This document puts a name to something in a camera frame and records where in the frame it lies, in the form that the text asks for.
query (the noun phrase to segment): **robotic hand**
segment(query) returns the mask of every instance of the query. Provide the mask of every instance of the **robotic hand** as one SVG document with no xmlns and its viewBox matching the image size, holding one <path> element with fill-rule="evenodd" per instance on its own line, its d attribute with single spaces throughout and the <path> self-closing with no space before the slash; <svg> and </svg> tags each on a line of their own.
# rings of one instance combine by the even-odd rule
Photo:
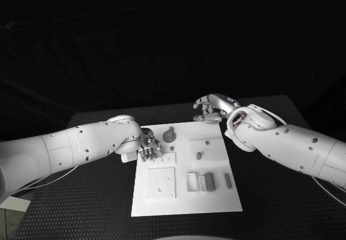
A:
<svg viewBox="0 0 346 240">
<path fill-rule="evenodd" d="M 162 157 L 162 144 L 130 115 L 60 132 L 0 142 L 0 203 L 51 174 L 87 164 L 112 153 L 126 161 Z"/>
<path fill-rule="evenodd" d="M 321 178 L 346 188 L 346 143 L 332 137 L 290 125 L 270 111 L 240 103 L 223 94 L 200 98 L 194 108 L 203 105 L 203 115 L 195 121 L 220 124 L 227 118 L 226 135 L 247 152 L 262 154 L 290 169 Z M 282 122 L 277 126 L 269 112 Z"/>
</svg>

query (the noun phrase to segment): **black table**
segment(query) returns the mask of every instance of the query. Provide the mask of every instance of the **black table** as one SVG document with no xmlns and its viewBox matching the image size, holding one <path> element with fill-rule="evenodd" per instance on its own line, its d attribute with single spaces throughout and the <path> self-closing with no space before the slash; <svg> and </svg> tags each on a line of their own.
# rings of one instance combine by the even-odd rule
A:
<svg viewBox="0 0 346 240">
<path fill-rule="evenodd" d="M 311 128 L 286 95 L 239 99 L 276 113 L 289 124 Z M 192 122 L 194 103 L 84 112 L 68 128 L 132 115 L 142 126 Z M 221 123 L 223 133 L 227 121 Z M 244 212 L 132 217 L 138 162 L 112 154 L 40 188 L 21 223 L 18 240 L 153 240 L 177 235 L 236 239 L 346 239 L 346 207 L 312 177 L 243 151 L 224 136 Z M 63 176 L 54 174 L 44 183 Z M 342 200 L 346 194 L 321 181 Z"/>
</svg>

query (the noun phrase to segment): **metal hand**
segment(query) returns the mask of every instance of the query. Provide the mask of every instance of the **metal hand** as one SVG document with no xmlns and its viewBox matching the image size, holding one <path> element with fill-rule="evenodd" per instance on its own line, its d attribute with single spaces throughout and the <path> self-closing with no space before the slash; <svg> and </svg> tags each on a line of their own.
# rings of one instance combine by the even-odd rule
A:
<svg viewBox="0 0 346 240">
<path fill-rule="evenodd" d="M 210 94 L 200 98 L 194 104 L 194 108 L 203 104 L 203 114 L 194 117 L 195 121 L 207 124 L 220 124 L 223 118 L 230 118 L 231 113 L 241 107 L 240 103 L 227 95 L 220 93 Z"/>
<path fill-rule="evenodd" d="M 139 153 L 143 162 L 146 162 L 148 159 L 152 161 L 164 156 L 162 143 L 155 138 L 155 133 L 149 128 L 142 128 L 142 146 Z"/>
</svg>

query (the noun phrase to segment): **floor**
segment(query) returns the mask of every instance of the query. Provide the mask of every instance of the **floor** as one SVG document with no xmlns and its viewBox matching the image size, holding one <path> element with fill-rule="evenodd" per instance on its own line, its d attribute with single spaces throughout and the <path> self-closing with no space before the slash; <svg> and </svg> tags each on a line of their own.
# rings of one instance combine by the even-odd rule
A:
<svg viewBox="0 0 346 240">
<path fill-rule="evenodd" d="M 31 191 L 25 195 L 19 196 L 21 199 L 32 200 L 37 191 Z M 0 208 L 0 240 L 14 240 L 21 226 L 21 221 L 25 217 L 24 211 L 15 211 Z"/>
</svg>

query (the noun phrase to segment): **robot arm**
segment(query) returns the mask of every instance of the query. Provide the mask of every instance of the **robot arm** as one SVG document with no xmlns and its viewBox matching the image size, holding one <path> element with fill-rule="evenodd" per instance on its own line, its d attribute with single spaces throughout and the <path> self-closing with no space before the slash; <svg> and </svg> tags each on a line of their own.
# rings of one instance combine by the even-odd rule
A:
<svg viewBox="0 0 346 240">
<path fill-rule="evenodd" d="M 256 105 L 241 107 L 228 96 L 211 94 L 194 107 L 204 105 L 195 121 L 218 124 L 227 118 L 226 135 L 247 152 L 262 154 L 290 169 L 346 188 L 346 143 L 295 125 L 277 127 L 275 119 Z"/>
<path fill-rule="evenodd" d="M 0 142 L 0 203 L 34 181 L 113 152 L 130 161 L 138 159 L 138 150 L 143 161 L 153 157 L 149 153 L 161 157 L 161 142 L 153 132 L 145 135 L 135 118 L 122 115 L 53 134 Z"/>
</svg>

